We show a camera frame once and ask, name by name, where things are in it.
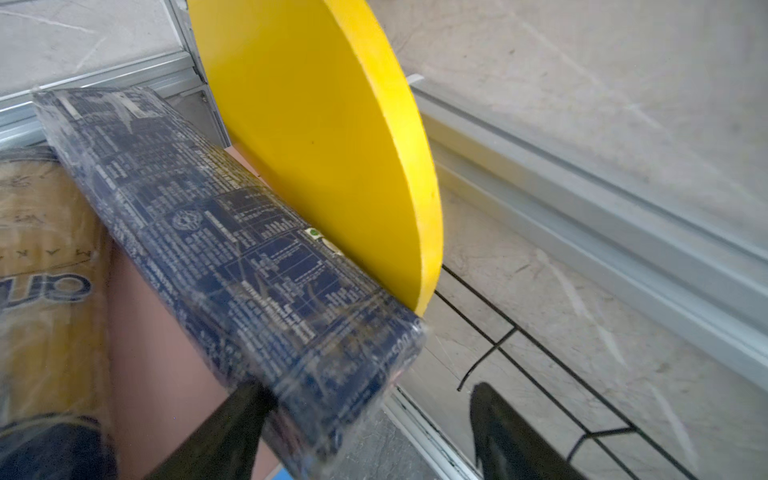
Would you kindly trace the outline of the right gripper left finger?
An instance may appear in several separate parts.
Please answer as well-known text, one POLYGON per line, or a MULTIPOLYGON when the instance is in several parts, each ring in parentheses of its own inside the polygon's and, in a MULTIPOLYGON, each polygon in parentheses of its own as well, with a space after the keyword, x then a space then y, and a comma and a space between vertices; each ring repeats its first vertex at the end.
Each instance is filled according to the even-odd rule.
POLYGON ((148 479, 249 479, 274 395, 245 382, 177 448, 148 479))

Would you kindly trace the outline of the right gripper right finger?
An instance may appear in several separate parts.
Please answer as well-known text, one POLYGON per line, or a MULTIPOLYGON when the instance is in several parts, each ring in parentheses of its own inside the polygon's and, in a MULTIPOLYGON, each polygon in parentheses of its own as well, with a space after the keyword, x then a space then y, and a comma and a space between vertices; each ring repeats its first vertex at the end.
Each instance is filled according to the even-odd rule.
POLYGON ((473 387, 470 423, 485 480, 585 479, 488 383, 473 387))

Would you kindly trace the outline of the blue Barilla spaghetti box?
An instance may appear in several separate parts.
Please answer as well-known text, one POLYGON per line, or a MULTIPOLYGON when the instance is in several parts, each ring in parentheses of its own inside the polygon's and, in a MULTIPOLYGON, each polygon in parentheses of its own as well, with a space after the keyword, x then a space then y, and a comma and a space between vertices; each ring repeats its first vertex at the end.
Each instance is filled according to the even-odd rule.
POLYGON ((319 479, 416 359, 422 320, 147 87, 37 91, 48 144, 221 385, 319 479))

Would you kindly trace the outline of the blue trim spaghetti bag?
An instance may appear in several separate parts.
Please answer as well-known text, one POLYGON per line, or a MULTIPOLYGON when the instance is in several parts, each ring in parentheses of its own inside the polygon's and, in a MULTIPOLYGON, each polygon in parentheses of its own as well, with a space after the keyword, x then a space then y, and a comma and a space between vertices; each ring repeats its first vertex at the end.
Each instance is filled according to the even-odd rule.
POLYGON ((1 475, 113 479, 110 237, 47 146, 1 154, 1 475))

